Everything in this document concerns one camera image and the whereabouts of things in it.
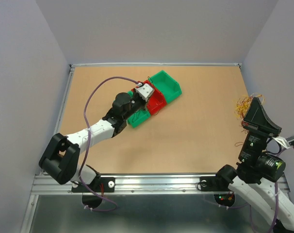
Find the aluminium table edge frame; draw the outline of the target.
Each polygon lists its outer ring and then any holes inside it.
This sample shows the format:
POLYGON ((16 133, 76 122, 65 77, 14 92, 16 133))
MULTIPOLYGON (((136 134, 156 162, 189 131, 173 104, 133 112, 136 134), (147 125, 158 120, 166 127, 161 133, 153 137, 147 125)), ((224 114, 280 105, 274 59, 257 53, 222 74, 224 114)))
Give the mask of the aluminium table edge frame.
POLYGON ((65 92, 60 132, 96 123, 112 105, 117 93, 133 88, 159 71, 176 80, 182 94, 140 126, 128 126, 121 138, 175 138, 177 136, 242 135, 235 115, 237 100, 247 94, 237 66, 119 66, 75 67, 65 92))

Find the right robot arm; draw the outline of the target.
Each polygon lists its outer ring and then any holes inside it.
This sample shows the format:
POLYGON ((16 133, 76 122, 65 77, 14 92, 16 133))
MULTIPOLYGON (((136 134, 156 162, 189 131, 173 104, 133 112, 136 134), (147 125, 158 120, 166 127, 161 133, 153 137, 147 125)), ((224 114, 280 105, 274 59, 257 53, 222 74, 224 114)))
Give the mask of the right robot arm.
POLYGON ((251 99, 241 126, 247 135, 237 167, 223 166, 215 184, 238 194, 259 212, 270 225, 269 232, 294 233, 294 204, 278 187, 286 167, 280 155, 294 149, 294 135, 280 136, 281 127, 268 117, 258 97, 251 99))

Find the far green plastic bin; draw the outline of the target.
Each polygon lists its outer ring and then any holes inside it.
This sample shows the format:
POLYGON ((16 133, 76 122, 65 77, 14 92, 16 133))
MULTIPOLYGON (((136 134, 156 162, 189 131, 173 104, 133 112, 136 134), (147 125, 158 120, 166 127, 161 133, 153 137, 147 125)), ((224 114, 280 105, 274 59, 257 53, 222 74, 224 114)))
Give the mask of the far green plastic bin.
POLYGON ((182 94, 180 84, 164 70, 151 76, 149 81, 162 92, 167 104, 171 103, 182 94))

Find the red plastic bin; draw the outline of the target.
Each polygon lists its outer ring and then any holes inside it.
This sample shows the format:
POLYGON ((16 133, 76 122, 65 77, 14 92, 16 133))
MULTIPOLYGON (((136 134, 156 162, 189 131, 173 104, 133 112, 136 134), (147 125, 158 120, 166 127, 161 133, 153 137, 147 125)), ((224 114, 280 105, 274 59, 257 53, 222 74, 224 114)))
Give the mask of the red plastic bin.
POLYGON ((154 88, 154 93, 147 104, 149 113, 154 116, 167 105, 167 102, 163 93, 158 88, 156 88, 154 84, 148 80, 145 80, 144 83, 147 83, 154 88))

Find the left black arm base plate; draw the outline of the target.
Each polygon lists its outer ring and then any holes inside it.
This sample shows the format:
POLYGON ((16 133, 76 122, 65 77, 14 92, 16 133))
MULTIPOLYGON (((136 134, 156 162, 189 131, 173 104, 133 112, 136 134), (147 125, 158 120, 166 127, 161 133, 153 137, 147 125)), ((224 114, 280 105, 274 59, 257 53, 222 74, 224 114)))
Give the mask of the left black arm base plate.
MULTIPOLYGON (((87 186, 97 193, 113 193, 115 189, 115 177, 97 177, 87 186)), ((79 183, 77 187, 72 186, 71 192, 87 193, 89 190, 82 183, 79 183)))

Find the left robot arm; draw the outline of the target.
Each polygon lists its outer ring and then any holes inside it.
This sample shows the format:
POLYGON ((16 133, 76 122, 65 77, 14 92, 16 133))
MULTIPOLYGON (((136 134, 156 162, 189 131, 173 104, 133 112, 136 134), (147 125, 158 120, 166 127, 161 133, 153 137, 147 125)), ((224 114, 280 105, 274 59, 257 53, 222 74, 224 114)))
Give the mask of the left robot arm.
POLYGON ((144 94, 135 91, 133 96, 119 93, 112 103, 112 108, 94 125, 68 135, 55 134, 39 160, 40 168, 59 184, 69 181, 83 182, 88 191, 97 190, 100 181, 98 172, 85 164, 85 158, 79 166, 80 154, 84 152, 87 156, 92 146, 121 133, 127 125, 127 119, 144 109, 150 96, 150 91, 144 94))

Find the aluminium front rail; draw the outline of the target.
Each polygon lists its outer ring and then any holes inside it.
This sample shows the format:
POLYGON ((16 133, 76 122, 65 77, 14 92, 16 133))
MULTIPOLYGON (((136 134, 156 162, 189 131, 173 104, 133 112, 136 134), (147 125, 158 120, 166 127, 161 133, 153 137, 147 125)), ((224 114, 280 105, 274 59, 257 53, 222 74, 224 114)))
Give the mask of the aluminium front rail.
MULTIPOLYGON (((201 194, 197 189, 199 182, 214 177, 209 173, 177 174, 102 174, 104 195, 152 195, 152 194, 201 194)), ((35 176, 32 195, 90 195, 83 186, 74 183, 58 184, 48 175, 35 176)))

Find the near green plastic bin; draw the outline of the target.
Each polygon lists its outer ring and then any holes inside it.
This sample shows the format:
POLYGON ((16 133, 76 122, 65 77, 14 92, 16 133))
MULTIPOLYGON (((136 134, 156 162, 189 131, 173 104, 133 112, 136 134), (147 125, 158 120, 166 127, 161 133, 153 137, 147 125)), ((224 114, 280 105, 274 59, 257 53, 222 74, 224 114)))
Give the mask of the near green plastic bin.
POLYGON ((148 110, 139 110, 128 118, 127 123, 131 125, 133 128, 136 128, 137 126, 144 123, 150 117, 151 114, 148 110))

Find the green plastic bin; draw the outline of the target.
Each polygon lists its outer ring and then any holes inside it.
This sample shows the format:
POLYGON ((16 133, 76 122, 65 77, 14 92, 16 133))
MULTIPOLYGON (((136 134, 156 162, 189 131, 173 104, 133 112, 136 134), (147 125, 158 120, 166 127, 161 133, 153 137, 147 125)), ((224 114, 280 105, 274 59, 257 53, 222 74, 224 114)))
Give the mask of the green plastic bin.
POLYGON ((162 92, 167 104, 171 103, 182 94, 180 84, 164 70, 151 76, 149 81, 162 92))
POLYGON ((133 128, 136 128, 137 126, 144 123, 150 117, 151 114, 148 110, 139 110, 128 118, 127 123, 131 125, 133 128))

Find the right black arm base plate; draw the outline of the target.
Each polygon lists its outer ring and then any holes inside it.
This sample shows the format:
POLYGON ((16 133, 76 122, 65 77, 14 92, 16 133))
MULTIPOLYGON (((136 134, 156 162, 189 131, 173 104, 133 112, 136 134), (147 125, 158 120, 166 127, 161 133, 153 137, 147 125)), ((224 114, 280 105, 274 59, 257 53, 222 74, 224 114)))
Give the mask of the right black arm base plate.
POLYGON ((229 191, 229 184, 233 184, 233 180, 221 176, 203 176, 197 184, 197 188, 203 192, 225 192, 229 191))

